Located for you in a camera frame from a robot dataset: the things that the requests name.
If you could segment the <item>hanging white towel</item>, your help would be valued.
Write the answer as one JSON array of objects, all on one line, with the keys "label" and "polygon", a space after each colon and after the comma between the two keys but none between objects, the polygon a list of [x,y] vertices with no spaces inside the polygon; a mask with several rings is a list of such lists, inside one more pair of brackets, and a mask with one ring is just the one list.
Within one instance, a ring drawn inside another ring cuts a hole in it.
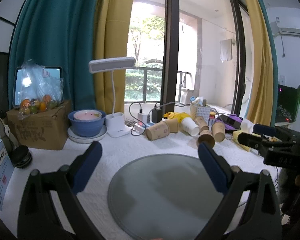
[{"label": "hanging white towel", "polygon": [[232,53],[232,40],[222,40],[220,41],[220,60],[222,62],[224,61],[230,61],[233,59],[233,53]]}]

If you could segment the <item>steel thermos flask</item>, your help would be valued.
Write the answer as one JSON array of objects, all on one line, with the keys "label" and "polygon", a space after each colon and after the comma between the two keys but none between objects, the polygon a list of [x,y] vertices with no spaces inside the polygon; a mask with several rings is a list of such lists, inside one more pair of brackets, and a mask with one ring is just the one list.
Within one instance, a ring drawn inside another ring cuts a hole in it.
[{"label": "steel thermos flask", "polygon": [[0,139],[2,139],[4,146],[8,153],[13,151],[13,144],[11,140],[8,138],[8,136],[5,133],[5,126],[8,124],[7,114],[6,112],[3,112],[0,110]]}]

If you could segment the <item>brown paper cup rear right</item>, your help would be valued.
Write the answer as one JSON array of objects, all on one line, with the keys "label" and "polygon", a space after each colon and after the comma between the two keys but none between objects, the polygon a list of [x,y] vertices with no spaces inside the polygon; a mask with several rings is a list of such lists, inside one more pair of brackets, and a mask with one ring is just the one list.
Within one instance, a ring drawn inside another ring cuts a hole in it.
[{"label": "brown paper cup rear right", "polygon": [[205,119],[202,116],[195,117],[194,122],[199,127],[199,133],[201,133],[202,131],[209,130],[209,126],[208,126],[208,124],[206,123]]}]

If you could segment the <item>white paper cup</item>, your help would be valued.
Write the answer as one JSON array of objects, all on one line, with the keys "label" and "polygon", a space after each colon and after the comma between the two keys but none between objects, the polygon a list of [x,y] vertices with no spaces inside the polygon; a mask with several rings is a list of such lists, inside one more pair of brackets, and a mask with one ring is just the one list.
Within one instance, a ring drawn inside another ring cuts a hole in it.
[{"label": "white paper cup", "polygon": [[195,137],[199,134],[199,126],[193,121],[191,117],[183,118],[181,121],[183,130],[190,136]]}]

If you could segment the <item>teal curtain right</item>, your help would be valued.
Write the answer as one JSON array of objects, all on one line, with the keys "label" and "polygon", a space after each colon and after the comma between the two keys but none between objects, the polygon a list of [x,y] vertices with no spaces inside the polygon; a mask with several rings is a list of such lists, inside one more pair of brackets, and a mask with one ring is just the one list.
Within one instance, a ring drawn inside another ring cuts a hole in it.
[{"label": "teal curtain right", "polygon": [[267,10],[263,0],[258,0],[259,5],[261,7],[261,11],[265,20],[267,34],[270,42],[270,50],[272,56],[273,63],[273,106],[272,106],[272,115],[271,115],[271,123],[270,126],[275,126],[275,116],[277,112],[277,103],[278,103],[278,61],[277,61],[277,53],[274,44],[273,33],[271,29],[271,25],[268,19]]}]

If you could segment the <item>white charger plug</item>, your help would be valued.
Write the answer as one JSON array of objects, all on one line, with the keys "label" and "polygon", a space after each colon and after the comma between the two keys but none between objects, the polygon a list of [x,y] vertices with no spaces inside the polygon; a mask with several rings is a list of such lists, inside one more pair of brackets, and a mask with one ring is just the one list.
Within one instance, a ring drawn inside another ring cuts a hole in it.
[{"label": "white charger plug", "polygon": [[137,115],[138,124],[147,124],[149,123],[149,115],[146,113],[143,113],[143,110],[140,109]]}]

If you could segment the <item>white desk lamp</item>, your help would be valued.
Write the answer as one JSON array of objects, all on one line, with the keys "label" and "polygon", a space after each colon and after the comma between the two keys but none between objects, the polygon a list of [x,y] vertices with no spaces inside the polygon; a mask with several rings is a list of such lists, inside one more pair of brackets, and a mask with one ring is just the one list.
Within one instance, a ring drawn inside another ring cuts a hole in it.
[{"label": "white desk lamp", "polygon": [[113,57],[107,59],[93,60],[89,62],[89,72],[91,74],[110,72],[111,86],[113,92],[113,107],[112,113],[107,114],[105,124],[107,134],[112,138],[122,137],[130,132],[130,129],[125,125],[125,118],[122,112],[115,112],[116,94],[114,84],[114,71],[128,68],[135,68],[136,59],[134,57]]}]

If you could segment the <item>teal curtain left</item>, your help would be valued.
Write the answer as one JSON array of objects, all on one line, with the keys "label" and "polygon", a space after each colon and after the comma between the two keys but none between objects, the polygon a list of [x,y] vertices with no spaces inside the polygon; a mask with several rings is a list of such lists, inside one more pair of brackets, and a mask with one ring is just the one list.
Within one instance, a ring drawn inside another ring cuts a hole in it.
[{"label": "teal curtain left", "polygon": [[26,0],[19,15],[9,55],[8,96],[13,101],[14,74],[28,60],[59,66],[64,98],[72,108],[96,108],[93,59],[94,18],[98,0]]}]

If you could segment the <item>brown paper cup behind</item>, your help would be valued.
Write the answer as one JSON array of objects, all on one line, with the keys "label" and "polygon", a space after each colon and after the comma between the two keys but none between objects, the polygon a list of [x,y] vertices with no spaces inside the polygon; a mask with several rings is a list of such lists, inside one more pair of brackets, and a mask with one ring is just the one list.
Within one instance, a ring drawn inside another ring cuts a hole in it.
[{"label": "brown paper cup behind", "polygon": [[170,133],[178,133],[179,132],[179,124],[176,118],[166,119],[166,125],[169,127]]}]

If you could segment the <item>yellow curtain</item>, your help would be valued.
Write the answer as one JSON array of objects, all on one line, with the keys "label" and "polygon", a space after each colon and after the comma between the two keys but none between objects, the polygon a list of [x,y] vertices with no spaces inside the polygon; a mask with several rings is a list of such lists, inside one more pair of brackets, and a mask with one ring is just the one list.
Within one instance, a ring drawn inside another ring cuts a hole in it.
[{"label": "yellow curtain", "polygon": [[246,0],[254,46],[254,76],[247,119],[269,126],[273,106],[273,63],[265,20],[258,0]]},{"label": "yellow curtain", "polygon": [[[97,0],[94,16],[93,59],[125,57],[133,0]],[[112,113],[113,92],[110,72],[93,75],[97,109]],[[115,112],[125,106],[126,71],[114,71]]]}]

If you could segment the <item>yellow tissue pack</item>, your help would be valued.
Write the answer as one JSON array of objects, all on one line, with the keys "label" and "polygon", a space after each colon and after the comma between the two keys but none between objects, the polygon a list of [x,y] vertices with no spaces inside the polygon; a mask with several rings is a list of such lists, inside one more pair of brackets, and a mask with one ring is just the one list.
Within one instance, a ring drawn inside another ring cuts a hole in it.
[{"label": "yellow tissue pack", "polygon": [[249,152],[249,151],[251,150],[251,148],[248,147],[248,146],[246,146],[246,145],[240,144],[239,141],[238,141],[238,137],[239,137],[239,135],[240,135],[241,133],[243,133],[242,130],[238,130],[238,131],[234,131],[234,132],[233,132],[233,142],[234,142],[236,145],[240,146],[243,150]]}]

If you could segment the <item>white air conditioner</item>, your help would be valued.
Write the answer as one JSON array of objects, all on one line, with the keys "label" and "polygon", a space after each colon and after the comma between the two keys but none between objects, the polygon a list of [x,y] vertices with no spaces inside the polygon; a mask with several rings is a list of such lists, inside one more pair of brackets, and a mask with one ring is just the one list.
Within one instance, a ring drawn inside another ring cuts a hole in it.
[{"label": "white air conditioner", "polygon": [[278,22],[271,22],[270,26],[273,37],[277,37],[279,35],[300,37],[300,29],[298,28],[281,27]]}]

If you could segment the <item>white mesh basket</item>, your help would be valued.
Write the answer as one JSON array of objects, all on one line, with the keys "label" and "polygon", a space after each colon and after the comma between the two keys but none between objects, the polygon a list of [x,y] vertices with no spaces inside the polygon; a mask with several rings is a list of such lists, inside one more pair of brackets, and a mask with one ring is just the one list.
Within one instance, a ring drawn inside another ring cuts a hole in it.
[{"label": "white mesh basket", "polygon": [[210,116],[210,106],[197,106],[194,104],[190,104],[190,116],[192,119],[197,118],[198,116],[201,116],[204,118],[205,122],[209,122],[209,116]]}]

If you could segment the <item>white power strip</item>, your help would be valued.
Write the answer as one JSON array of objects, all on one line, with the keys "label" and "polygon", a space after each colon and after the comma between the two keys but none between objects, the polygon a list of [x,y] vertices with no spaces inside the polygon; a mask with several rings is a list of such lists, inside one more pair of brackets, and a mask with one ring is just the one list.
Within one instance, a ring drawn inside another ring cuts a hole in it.
[{"label": "white power strip", "polygon": [[149,127],[151,127],[151,126],[153,126],[153,125],[155,125],[155,123],[153,123],[153,122],[149,122],[149,123],[147,123],[145,126],[144,126],[144,124],[136,123],[136,124],[134,124],[134,126],[133,126],[133,131],[135,131],[135,132],[141,134],[141,133],[145,132],[145,130],[146,130],[147,128],[149,128]]}]

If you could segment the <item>yellow curtain right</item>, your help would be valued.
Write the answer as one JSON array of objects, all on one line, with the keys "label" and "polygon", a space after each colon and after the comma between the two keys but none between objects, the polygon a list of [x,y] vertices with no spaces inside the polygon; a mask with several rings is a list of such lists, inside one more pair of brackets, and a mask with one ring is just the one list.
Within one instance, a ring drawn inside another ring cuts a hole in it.
[{"label": "yellow curtain right", "polygon": [[273,63],[265,20],[258,0],[246,0],[254,46],[254,76],[247,119],[269,126],[273,106]]}]

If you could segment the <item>blue bowl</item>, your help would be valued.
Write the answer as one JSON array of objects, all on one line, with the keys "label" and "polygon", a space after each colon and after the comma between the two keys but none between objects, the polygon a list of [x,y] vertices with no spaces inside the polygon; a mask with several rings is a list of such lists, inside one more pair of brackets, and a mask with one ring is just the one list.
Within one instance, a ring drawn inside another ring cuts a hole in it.
[{"label": "blue bowl", "polygon": [[98,135],[98,133],[100,133],[104,125],[106,113],[101,110],[97,111],[100,111],[102,113],[102,117],[100,120],[95,121],[79,121],[74,119],[73,115],[76,111],[73,111],[68,114],[67,117],[70,120],[71,128],[75,135],[78,135],[80,137],[94,137],[95,135]]}]

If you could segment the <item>brown paper cup upside down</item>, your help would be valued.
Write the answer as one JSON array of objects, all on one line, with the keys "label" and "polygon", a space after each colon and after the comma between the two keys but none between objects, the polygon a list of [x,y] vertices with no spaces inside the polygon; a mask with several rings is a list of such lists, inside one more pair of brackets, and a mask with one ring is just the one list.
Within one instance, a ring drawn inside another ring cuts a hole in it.
[{"label": "brown paper cup upside down", "polygon": [[226,137],[225,126],[221,121],[215,121],[211,126],[211,131],[215,142],[222,142]]}]

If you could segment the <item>yellow plush toy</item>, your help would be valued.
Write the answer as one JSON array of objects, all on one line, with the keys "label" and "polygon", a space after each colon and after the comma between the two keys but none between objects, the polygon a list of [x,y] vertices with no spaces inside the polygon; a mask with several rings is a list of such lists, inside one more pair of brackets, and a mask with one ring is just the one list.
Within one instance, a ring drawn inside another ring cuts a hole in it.
[{"label": "yellow plush toy", "polygon": [[189,114],[182,112],[168,112],[164,114],[164,119],[176,119],[178,123],[181,123],[184,118],[191,117]]}]

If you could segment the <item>yellow curtain left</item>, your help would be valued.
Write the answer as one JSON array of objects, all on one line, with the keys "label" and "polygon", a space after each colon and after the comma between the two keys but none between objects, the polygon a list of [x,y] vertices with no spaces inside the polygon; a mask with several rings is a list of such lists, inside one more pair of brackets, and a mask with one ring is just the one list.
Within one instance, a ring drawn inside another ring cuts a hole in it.
[{"label": "yellow curtain left", "polygon": [[[125,57],[133,0],[97,0],[94,16],[93,59]],[[110,72],[93,75],[97,109],[112,113],[113,92]],[[115,112],[125,106],[126,71],[114,71]]]}]

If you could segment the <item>brown paper cup with print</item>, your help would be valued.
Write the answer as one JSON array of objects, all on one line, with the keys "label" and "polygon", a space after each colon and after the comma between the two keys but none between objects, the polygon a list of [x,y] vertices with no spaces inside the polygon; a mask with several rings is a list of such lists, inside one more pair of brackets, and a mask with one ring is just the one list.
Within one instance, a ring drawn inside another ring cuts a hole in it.
[{"label": "brown paper cup with print", "polygon": [[170,134],[170,128],[166,122],[161,121],[157,124],[154,124],[148,128],[146,128],[146,137],[148,140],[158,140],[161,138],[165,138]]}]

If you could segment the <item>black round lid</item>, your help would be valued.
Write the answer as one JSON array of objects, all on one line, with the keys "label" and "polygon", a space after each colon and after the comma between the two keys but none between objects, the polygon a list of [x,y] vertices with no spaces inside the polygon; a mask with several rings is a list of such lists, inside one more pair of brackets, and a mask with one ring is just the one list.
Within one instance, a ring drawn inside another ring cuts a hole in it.
[{"label": "black round lid", "polygon": [[32,154],[26,145],[20,145],[10,152],[12,164],[17,168],[26,168],[32,162]]}]

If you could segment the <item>black window frame post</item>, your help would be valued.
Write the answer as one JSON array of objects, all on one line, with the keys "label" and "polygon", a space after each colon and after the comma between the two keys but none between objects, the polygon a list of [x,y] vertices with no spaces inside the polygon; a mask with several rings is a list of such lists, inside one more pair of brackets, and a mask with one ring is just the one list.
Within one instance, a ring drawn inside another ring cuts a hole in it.
[{"label": "black window frame post", "polygon": [[179,53],[179,0],[165,1],[165,39],[162,71],[162,112],[174,111]]}]

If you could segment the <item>cardboard box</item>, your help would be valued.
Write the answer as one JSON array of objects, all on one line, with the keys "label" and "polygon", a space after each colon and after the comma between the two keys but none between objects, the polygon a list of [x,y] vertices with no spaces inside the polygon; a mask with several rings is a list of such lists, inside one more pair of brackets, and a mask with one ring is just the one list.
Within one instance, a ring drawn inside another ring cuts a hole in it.
[{"label": "cardboard box", "polygon": [[62,150],[67,140],[67,129],[72,112],[71,100],[57,108],[19,119],[15,109],[7,112],[8,125],[21,145],[44,150]]}]

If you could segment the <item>pink bowl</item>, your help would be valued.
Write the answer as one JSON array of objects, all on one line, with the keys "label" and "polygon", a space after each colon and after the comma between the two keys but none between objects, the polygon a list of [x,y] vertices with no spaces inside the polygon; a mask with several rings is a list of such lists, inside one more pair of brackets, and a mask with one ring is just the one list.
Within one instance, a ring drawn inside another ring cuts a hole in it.
[{"label": "pink bowl", "polygon": [[76,111],[73,115],[73,118],[79,121],[95,121],[100,120],[102,113],[97,110],[80,110]]}]

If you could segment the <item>teal curtain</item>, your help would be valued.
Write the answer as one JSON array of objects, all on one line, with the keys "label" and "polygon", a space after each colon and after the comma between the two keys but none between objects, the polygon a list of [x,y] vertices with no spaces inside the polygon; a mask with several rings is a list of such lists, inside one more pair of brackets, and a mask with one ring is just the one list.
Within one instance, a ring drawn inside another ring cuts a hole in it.
[{"label": "teal curtain", "polygon": [[93,59],[94,18],[98,0],[26,0],[19,15],[9,55],[8,96],[13,101],[14,74],[28,60],[59,66],[64,98],[72,108],[96,108]]},{"label": "teal curtain", "polygon": [[261,11],[265,20],[267,34],[270,42],[270,50],[272,56],[273,63],[273,106],[272,106],[272,115],[271,115],[271,123],[270,126],[275,126],[275,116],[277,112],[277,103],[278,103],[278,61],[277,61],[277,53],[274,44],[273,33],[271,29],[271,25],[268,19],[267,10],[263,0],[258,0],[259,5],[261,7]]}]

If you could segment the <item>black power adapter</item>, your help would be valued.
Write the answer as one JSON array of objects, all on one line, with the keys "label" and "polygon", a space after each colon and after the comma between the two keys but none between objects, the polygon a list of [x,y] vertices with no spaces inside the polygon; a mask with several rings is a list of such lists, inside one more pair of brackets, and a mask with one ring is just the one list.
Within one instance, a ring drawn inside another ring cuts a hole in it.
[{"label": "black power adapter", "polygon": [[154,108],[151,113],[151,120],[157,124],[162,120],[162,109],[160,107]]}]

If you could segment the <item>plastic bag of fruit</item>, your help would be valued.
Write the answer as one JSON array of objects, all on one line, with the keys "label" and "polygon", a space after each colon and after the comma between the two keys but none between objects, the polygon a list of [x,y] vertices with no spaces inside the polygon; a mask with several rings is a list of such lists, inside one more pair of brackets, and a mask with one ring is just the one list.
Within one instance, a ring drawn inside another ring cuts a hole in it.
[{"label": "plastic bag of fruit", "polygon": [[63,101],[63,78],[33,60],[23,63],[21,72],[20,120],[58,107]]}]

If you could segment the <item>black monitor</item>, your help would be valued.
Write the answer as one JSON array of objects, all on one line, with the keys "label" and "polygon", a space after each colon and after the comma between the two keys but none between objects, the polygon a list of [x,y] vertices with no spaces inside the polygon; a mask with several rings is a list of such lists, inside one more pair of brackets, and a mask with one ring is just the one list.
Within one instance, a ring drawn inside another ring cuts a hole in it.
[{"label": "black monitor", "polygon": [[295,122],[297,108],[297,89],[284,85],[278,85],[278,100],[275,122]]}]

